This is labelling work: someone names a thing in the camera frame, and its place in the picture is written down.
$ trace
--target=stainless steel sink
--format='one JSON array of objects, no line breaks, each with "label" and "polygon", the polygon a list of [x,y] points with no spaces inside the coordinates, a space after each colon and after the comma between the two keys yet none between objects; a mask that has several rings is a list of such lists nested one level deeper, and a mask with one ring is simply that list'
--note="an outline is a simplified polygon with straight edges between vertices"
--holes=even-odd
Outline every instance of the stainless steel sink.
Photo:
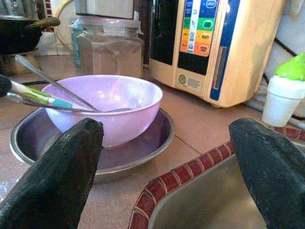
[{"label": "stainless steel sink", "polygon": [[[304,152],[304,143],[294,141]],[[235,155],[165,196],[149,229],[266,229]]]}]

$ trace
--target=pan handle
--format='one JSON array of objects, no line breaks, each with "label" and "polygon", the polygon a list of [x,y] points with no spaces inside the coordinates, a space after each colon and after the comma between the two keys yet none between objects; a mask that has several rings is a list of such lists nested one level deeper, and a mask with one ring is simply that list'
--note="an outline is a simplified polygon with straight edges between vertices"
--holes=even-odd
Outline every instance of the pan handle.
[{"label": "pan handle", "polygon": [[44,30],[48,27],[58,26],[60,24],[61,24],[61,21],[58,18],[49,17],[49,18],[44,18],[42,20],[36,21],[33,24],[25,27],[25,29],[26,30],[32,30],[32,29]]}]

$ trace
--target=sink rim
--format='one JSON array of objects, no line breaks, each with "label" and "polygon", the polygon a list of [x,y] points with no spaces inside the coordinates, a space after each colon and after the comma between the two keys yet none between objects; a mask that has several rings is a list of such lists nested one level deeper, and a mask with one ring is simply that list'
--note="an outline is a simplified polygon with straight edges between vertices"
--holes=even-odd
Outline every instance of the sink rim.
[{"label": "sink rim", "polygon": [[[300,147],[299,142],[305,142],[305,131],[303,130],[289,127],[270,128],[288,137],[298,148]],[[229,141],[150,181],[132,209],[128,229],[148,229],[153,211],[165,196],[233,156],[234,151]],[[194,169],[195,164],[199,165],[201,169],[199,173]]]}]

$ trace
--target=appliance sticker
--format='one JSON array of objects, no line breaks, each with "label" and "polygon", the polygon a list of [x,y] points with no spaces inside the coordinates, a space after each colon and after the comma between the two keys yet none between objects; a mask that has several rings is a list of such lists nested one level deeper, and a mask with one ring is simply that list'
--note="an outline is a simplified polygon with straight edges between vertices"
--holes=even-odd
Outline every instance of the appliance sticker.
[{"label": "appliance sticker", "polygon": [[183,74],[178,75],[178,85],[192,91],[200,91],[202,82],[196,78],[186,76]]},{"label": "appliance sticker", "polygon": [[180,51],[210,54],[218,0],[186,0]]}]

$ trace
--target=metal spoon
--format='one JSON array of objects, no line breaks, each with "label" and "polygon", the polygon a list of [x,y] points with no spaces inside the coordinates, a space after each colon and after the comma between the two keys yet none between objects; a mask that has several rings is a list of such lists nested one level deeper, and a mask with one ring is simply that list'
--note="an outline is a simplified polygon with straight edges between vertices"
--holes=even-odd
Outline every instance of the metal spoon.
[{"label": "metal spoon", "polygon": [[73,96],[75,99],[77,99],[78,101],[82,102],[83,104],[87,105],[88,107],[90,107],[93,111],[98,111],[101,112],[100,110],[96,109],[94,106],[92,106],[90,103],[88,103],[87,101],[83,100],[82,98],[80,98],[78,95],[74,94],[72,91],[68,90],[67,88],[65,88],[64,86],[60,85],[59,83],[57,83],[55,80],[53,80],[52,78],[50,78],[49,76],[47,76],[47,74],[45,74],[44,72],[42,72],[41,70],[35,68],[30,62],[27,61],[27,59],[25,59],[23,56],[20,55],[16,55],[15,59],[22,64],[24,67],[26,67],[27,69],[29,69],[30,71],[32,71],[33,73],[37,74],[38,76],[40,76],[41,78],[45,79],[46,81],[48,81],[49,83],[51,83],[52,85],[54,85],[55,87],[63,90],[64,92],[68,93],[69,95]]},{"label": "metal spoon", "polygon": [[[100,111],[88,111],[88,110],[82,110],[82,109],[76,109],[76,108],[69,108],[69,107],[61,107],[61,106],[53,106],[51,104],[43,104],[37,102],[37,100],[32,99],[31,97],[24,96],[22,94],[16,94],[8,92],[5,96],[6,98],[13,100],[14,102],[17,102],[19,104],[25,104],[30,106],[36,106],[36,107],[45,107],[45,108],[51,108],[55,110],[66,110],[66,111],[73,111],[73,112],[89,112],[89,113],[101,113]],[[129,111],[132,110],[131,108],[118,108],[102,113],[112,113],[112,112],[122,112],[122,111]]]}]

